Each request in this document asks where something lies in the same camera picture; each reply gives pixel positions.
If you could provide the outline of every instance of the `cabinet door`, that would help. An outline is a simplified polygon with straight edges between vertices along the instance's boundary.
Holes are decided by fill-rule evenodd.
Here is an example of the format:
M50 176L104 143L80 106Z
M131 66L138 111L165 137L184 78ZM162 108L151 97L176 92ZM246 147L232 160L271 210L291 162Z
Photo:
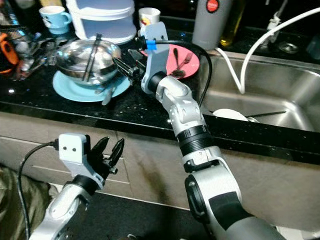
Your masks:
M188 208L185 173L178 143L117 132L125 139L124 164L136 199Z
M108 146L103 153L111 154L112 148L117 142L115 131L76 123L64 123L0 112L0 136L28 142L47 143L57 139L60 134L81 133L90 136L91 146L94 146L103 137L110 137Z
M276 226L319 231L320 166L222 150L244 208Z
M0 136L0 164L18 170L26 153L37 145L39 144ZM132 197L123 158L119 160L117 168L118 174L109 175L102 192ZM50 146L40 149L30 156L24 165L23 174L38 181L60 185L72 180L71 173L59 160L58 152Z

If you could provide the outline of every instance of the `metal bowl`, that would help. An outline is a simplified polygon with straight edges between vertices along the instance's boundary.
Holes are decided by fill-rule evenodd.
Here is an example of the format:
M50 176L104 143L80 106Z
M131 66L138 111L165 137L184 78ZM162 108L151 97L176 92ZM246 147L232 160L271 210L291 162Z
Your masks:
M56 52L56 65L59 70L77 84L100 85L112 79L117 73L113 58L121 58L121 50L112 42L101 40L89 78L83 80L94 43L95 40L92 39L76 40Z

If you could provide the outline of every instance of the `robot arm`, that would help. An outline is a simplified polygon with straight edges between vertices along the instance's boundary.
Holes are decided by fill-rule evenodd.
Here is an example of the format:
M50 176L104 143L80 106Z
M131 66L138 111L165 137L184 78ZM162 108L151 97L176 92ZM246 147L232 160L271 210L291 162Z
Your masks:
M103 188L109 174L118 171L115 165L122 154L124 139L118 141L111 156L104 159L102 152L108 140L108 137L102 138L91 150L88 135L65 133L59 136L59 158L74 178L50 203L31 240L75 239L92 195Z
M167 38L162 22L146 26L140 34L150 40ZM243 209L237 181L214 145L191 90L166 74L169 46L159 45L146 52L148 61L141 87L147 94L153 93L169 114L184 170L190 173L185 188L192 215L206 224L218 240L284 240L267 222ZM154 66L156 71L148 71Z

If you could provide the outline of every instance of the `white cable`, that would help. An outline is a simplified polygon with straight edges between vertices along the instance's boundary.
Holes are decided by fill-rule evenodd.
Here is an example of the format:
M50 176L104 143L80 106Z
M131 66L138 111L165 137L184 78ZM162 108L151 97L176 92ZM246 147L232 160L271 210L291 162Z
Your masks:
M227 54L221 48L217 47L215 50L217 50L220 53L220 55L225 59L226 64L229 67L229 70L231 72L231 75L232 75L232 77L234 79L234 82L235 82L236 86L238 87L240 93L244 94L244 92L241 92L242 91L241 83L239 81L238 76L236 75L236 72L235 72L234 68L232 67L232 64L230 62L229 57L227 56Z
M260 44L262 44L268 37L270 37L271 35L273 35L275 32L283 29L284 27L295 23L296 21L299 21L305 17L308 17L310 15L316 14L320 12L320 7L317 7L315 9L312 9L310 11L306 11L298 16L295 16L291 19L289 19L288 21L285 21L284 23L281 23L280 25L276 26L274 29L268 31L267 33L265 33L264 35L262 35L262 37L260 37L258 39L258 41L255 42L255 44L250 48L249 52L247 53L247 55L245 56L245 59L243 61L242 64L242 68L241 68L241 75L240 75L240 85L242 87L241 89L241 93L244 94L245 93L245 77L246 77L246 70L247 70L247 66L249 63L249 59L252 56L252 54L254 53L254 51L259 47Z

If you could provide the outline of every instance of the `kitchen sink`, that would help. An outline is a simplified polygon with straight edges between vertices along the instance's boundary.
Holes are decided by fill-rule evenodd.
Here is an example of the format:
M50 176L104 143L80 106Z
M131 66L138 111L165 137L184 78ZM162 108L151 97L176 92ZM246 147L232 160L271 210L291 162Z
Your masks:
M227 53L240 76L244 54ZM253 56L240 94L225 60L211 56L212 79L203 100L204 114L232 109L259 123L311 132L320 132L320 65ZM201 85L208 69L201 64Z

